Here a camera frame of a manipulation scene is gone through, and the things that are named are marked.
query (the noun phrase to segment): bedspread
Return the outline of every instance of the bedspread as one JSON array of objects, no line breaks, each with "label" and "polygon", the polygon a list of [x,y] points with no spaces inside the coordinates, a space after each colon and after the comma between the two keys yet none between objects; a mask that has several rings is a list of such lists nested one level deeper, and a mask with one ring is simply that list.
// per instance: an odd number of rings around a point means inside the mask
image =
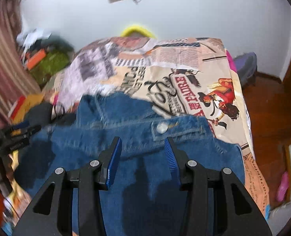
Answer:
[{"label": "bedspread", "polygon": [[[75,111],[84,94],[119,91],[150,102],[166,118],[205,116],[216,138],[241,146],[245,187],[266,215],[269,188],[254,159],[249,115],[234,62],[220,39],[99,40],[81,49],[70,67],[52,77],[43,91],[48,90],[59,93],[57,103],[69,111]],[[19,200],[16,207],[23,212],[28,202]]]}]

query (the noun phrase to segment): blue denim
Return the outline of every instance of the blue denim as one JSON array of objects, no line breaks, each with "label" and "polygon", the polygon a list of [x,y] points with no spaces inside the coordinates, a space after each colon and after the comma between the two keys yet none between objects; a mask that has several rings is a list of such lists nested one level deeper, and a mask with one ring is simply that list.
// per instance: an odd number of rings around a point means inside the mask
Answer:
[{"label": "blue denim", "polygon": [[[161,122],[169,125],[163,134],[157,132]],[[31,139],[15,178],[33,197],[56,168],[82,167],[115,136],[122,139],[121,160],[110,190],[100,191],[108,236],[178,235],[187,192],[171,180],[164,153],[168,136],[190,159],[210,169],[229,167],[244,183],[240,147],[214,138],[204,117],[164,119],[150,102],[122,93],[83,96],[72,126],[49,126]]]}]

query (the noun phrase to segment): wooden floor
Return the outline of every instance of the wooden floor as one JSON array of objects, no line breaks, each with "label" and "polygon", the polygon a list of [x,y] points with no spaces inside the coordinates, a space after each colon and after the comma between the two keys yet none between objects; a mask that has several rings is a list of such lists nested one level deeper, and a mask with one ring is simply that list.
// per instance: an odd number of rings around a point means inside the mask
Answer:
[{"label": "wooden floor", "polygon": [[243,89],[250,115],[256,162],[270,189],[270,205],[286,171],[283,144],[291,137],[291,93],[272,79],[257,77],[255,86]]}]

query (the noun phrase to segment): pink object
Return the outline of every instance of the pink object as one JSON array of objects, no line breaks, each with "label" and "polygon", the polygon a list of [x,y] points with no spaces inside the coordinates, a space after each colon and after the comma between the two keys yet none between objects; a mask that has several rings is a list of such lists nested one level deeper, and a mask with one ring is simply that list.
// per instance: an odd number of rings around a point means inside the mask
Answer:
[{"label": "pink object", "polygon": [[227,56],[227,60],[228,60],[228,64],[229,64],[230,69],[237,73],[234,60],[232,59],[231,54],[228,52],[228,50],[226,50],[226,56]]},{"label": "pink object", "polygon": [[284,201],[285,193],[286,193],[286,190],[289,188],[289,184],[290,184],[289,174],[286,171],[282,175],[281,183],[280,183],[278,191],[277,191],[277,197],[276,197],[277,201],[279,201],[279,202]]},{"label": "pink object", "polygon": [[52,105],[54,105],[54,106],[57,105],[58,95],[59,95],[59,94],[56,94],[55,97],[54,97],[54,102],[53,102],[53,104],[52,104]]}]

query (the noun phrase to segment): metal screw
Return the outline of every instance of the metal screw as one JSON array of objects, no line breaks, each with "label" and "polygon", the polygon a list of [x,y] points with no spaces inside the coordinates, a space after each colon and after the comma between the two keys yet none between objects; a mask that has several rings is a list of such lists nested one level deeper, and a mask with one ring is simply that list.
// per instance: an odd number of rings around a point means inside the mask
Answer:
[{"label": "metal screw", "polygon": [[197,165],[197,162],[195,162],[194,160],[189,160],[187,163],[190,167],[195,167]]},{"label": "metal screw", "polygon": [[90,162],[90,165],[92,167],[95,167],[95,166],[99,165],[99,161],[98,160],[93,160],[93,161]]},{"label": "metal screw", "polygon": [[61,174],[61,173],[63,173],[64,172],[64,169],[63,168],[57,168],[57,169],[55,169],[55,173],[57,174],[57,175],[59,175],[59,174]]},{"label": "metal screw", "polygon": [[231,174],[232,173],[232,170],[230,168],[224,168],[223,169],[223,172],[227,175]]},{"label": "metal screw", "polygon": [[159,132],[160,134],[165,133],[169,128],[169,125],[166,122],[160,122],[157,125],[157,132]]}]

